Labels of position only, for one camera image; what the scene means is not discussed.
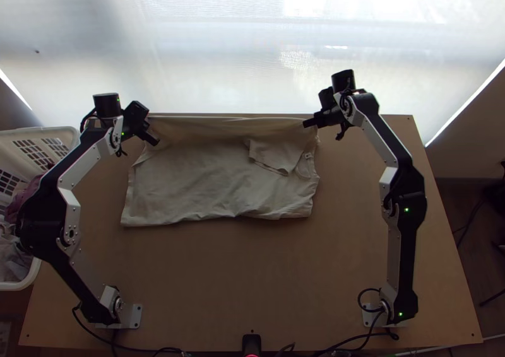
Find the brown table surface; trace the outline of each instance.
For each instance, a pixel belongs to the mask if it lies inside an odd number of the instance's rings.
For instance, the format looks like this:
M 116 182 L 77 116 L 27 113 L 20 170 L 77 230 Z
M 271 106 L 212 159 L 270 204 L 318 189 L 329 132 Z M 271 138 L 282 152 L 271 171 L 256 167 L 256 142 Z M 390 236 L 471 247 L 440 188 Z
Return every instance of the brown table surface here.
M 415 348 L 482 342 L 460 258 L 415 122 L 386 120 L 425 177 L 428 211 L 419 229 L 414 288 L 419 313 L 399 341 L 372 338 L 367 348 Z M 386 223 L 379 178 L 384 164 L 363 132 L 319 130 L 321 177 L 307 219 L 236 218 L 171 226 L 119 225 L 128 168 L 141 151 L 111 156 L 76 188 L 82 205 L 82 247 L 107 284 L 143 304 L 141 327 L 117 341 L 137 348 L 237 351 L 242 335 L 261 334 L 264 350 L 296 341 L 299 351 L 323 349 L 367 332 L 357 293 L 386 279 Z M 177 177 L 167 177 L 165 184 Z M 106 348 L 82 331 L 71 308 L 78 300 L 43 263 L 20 344 Z M 97 331 L 110 337 L 110 331 Z

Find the laundry basket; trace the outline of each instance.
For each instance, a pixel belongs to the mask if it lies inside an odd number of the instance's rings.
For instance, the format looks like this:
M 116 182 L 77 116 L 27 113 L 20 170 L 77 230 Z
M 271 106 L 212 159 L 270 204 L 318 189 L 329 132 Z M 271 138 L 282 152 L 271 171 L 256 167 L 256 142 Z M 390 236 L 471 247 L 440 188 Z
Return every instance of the laundry basket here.
M 0 131 L 0 215 L 16 192 L 48 164 L 64 158 L 79 143 L 74 127 L 29 127 Z M 33 258 L 27 276 L 19 282 L 0 282 L 0 291 L 22 290 L 39 272 L 40 260 Z

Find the metal base plate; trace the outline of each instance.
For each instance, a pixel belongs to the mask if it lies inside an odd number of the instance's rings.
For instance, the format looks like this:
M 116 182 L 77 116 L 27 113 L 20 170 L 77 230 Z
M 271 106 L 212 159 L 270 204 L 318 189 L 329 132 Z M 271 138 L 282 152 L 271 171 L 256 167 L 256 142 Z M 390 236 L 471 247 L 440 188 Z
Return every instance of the metal base plate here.
M 142 318 L 142 305 L 135 303 L 133 305 L 125 304 L 121 310 L 121 323 L 110 325 L 97 324 L 97 328 L 108 329 L 137 329 L 140 327 L 140 319 Z
M 373 310 L 375 308 L 381 308 L 378 304 L 374 305 L 371 303 L 363 303 L 363 307 Z M 361 310 L 361 315 L 363 316 L 363 325 L 365 327 L 370 327 L 374 321 L 374 319 L 377 316 L 377 312 L 366 312 L 363 309 Z M 374 327 L 380 327 L 380 328 L 402 328 L 406 327 L 408 321 L 403 321 L 397 324 L 386 324 L 388 322 L 388 316 L 384 312 L 382 313 L 379 318 L 377 319 L 377 322 L 375 323 Z

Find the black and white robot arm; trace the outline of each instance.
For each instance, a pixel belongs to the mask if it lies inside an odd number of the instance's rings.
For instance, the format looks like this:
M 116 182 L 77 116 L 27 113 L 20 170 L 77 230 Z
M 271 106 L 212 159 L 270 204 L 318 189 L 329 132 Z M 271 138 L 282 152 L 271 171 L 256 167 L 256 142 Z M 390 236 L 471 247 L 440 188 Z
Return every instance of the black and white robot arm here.
M 413 166 L 410 153 L 379 115 L 374 95 L 356 90 L 353 71 L 336 73 L 331 82 L 331 87 L 319 93 L 321 111 L 304 121 L 304 126 L 339 124 L 337 140 L 349 127 L 360 127 L 386 164 L 379 193 L 382 215 L 388 224 L 388 267 L 386 283 L 379 292 L 384 318 L 377 325 L 397 324 L 413 318 L 418 310 L 413 273 L 417 229 L 427 209 L 424 178 Z
M 122 110 L 116 93 L 93 99 L 95 109 L 88 117 L 94 119 L 81 134 L 80 144 L 41 178 L 18 213 L 16 229 L 23 247 L 51 264 L 80 299 L 87 321 L 109 328 L 138 328 L 142 306 L 124 303 L 119 290 L 105 284 L 85 259 L 80 245 L 81 206 L 73 189 L 102 158 L 120 156 L 122 141 L 138 136 L 156 145 L 158 140 L 147 133 L 149 110 L 140 102 Z

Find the black cable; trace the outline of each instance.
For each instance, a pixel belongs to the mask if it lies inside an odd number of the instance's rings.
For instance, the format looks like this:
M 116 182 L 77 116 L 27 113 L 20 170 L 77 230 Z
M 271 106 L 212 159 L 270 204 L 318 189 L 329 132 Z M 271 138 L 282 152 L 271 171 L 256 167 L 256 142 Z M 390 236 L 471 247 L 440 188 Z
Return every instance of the black cable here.
M 368 343 L 370 337 L 375 337 L 375 336 L 389 336 L 390 338 L 392 338 L 395 341 L 399 340 L 400 337 L 397 334 L 391 332 L 391 330 L 387 329 L 387 328 L 386 328 L 386 332 L 372 333 L 373 330 L 374 330 L 375 323 L 377 322 L 377 320 L 379 320 L 379 317 L 384 312 L 385 312 L 385 310 L 382 308 L 381 311 L 379 313 L 377 313 L 377 315 L 375 316 L 374 320 L 372 321 L 372 324 L 370 325 L 370 331 L 367 334 L 350 337 L 350 338 L 348 338 L 348 339 L 346 339 L 346 340 L 344 340 L 342 342 L 339 342 L 338 344 L 330 346 L 329 348 L 326 348 L 326 349 L 324 349 L 322 351 L 315 352 L 312 355 L 312 357 L 319 357 L 322 354 L 325 354 L 325 353 L 328 353 L 328 352 L 334 352 L 334 351 L 343 351 L 343 352 L 360 351 Z M 354 340 L 358 340 L 358 339 L 363 339 L 363 338 L 365 338 L 365 341 L 359 347 L 357 347 L 357 348 L 352 348 L 352 349 L 339 348 L 340 346 L 342 346 L 344 344 L 347 344 L 348 342 L 351 342 L 351 341 L 354 341 Z
M 465 224 L 465 229 L 463 230 L 463 233 L 461 234 L 460 239 L 456 243 L 456 248 L 459 248 L 461 245 L 461 242 L 463 241 L 465 235 L 468 233 L 468 230 L 470 229 L 470 225 L 472 225 L 473 220 L 475 219 L 475 216 L 477 215 L 479 209 L 482 207 L 482 205 L 485 203 L 483 199 L 479 200 L 479 202 L 474 206 L 472 209 L 472 212 L 470 213 L 470 217 L 468 218 L 467 223 Z
M 379 311 L 383 311 L 383 309 L 381 307 L 379 308 L 375 308 L 374 310 L 369 310 L 368 308 L 365 308 L 362 304 L 361 304 L 361 297 L 364 293 L 367 293 L 368 291 L 377 291 L 378 293 L 380 293 L 381 291 L 379 289 L 374 289 L 374 288 L 367 288 L 365 290 L 362 290 L 359 294 L 358 294 L 358 306 L 359 308 L 361 308 L 363 311 L 365 312 L 379 312 Z
M 110 340 L 110 351 L 112 351 L 112 355 L 114 357 L 117 357 L 115 344 L 116 344 L 116 337 L 117 337 L 118 333 L 119 333 L 119 329 L 114 329 L 112 331 L 112 339 Z
M 295 344 L 296 344 L 296 342 L 292 342 L 291 344 L 286 345 L 286 346 L 284 346 L 284 347 L 280 348 L 280 349 L 279 349 L 279 352 L 275 353 L 274 357 L 281 357 L 281 356 L 282 356 L 282 354 L 283 354 L 284 352 L 286 352 L 286 351 L 288 351 L 288 352 L 292 352 L 292 351 L 293 351 L 293 349 L 295 349 Z
M 83 133 L 83 131 L 84 131 L 84 125 L 86 124 L 86 121 L 87 121 L 89 118 L 93 117 L 93 116 L 94 116 L 94 113 L 95 113 L 95 109 L 93 109 L 93 110 L 91 110 L 89 113 L 87 113 L 87 114 L 84 116 L 83 120 L 81 120 L 81 126 L 79 127 L 79 130 L 81 131 L 81 133 Z
M 161 349 L 140 349 L 140 348 L 130 348 L 128 346 L 123 346 L 115 342 L 115 336 L 112 336 L 112 340 L 109 341 L 107 339 L 104 339 L 103 337 L 98 336 L 96 333 L 93 333 L 88 327 L 86 327 L 79 317 L 77 316 L 77 310 L 80 308 L 80 303 L 72 308 L 72 315 L 74 315 L 74 319 L 77 321 L 77 323 L 81 326 L 82 329 L 84 329 L 87 333 L 89 333 L 91 336 L 93 336 L 95 339 L 100 340 L 108 345 L 110 345 L 112 348 L 118 348 L 118 349 L 123 349 L 125 351 L 130 351 L 130 352 L 142 352 L 142 353 L 154 353 L 154 356 L 156 356 L 158 353 L 177 353 L 181 354 L 181 356 L 186 357 L 190 356 L 189 353 L 186 353 L 182 349 L 179 348 L 172 348 L 172 347 L 165 347 Z
M 483 202 L 483 200 L 479 200 L 479 202 L 477 202 L 477 203 L 474 205 L 474 207 L 473 207 L 473 208 L 472 208 L 472 210 L 470 211 L 470 215 L 469 215 L 468 220 L 466 221 L 465 225 L 464 225 L 464 226 L 459 227 L 457 230 L 454 230 L 453 235 L 454 235 L 456 232 L 459 232 L 459 231 L 461 231 L 461 230 L 464 230 L 464 229 L 466 228 L 466 225 L 468 224 L 468 222 L 473 221 L 473 218 L 475 217 L 475 215 L 477 215 L 477 211 L 480 209 L 481 202 Z
M 183 354 L 180 349 L 178 348 L 172 348 L 172 347 L 165 347 L 165 348 L 160 348 L 157 351 L 154 352 L 153 357 L 157 356 L 159 353 L 177 353 L 177 354 Z

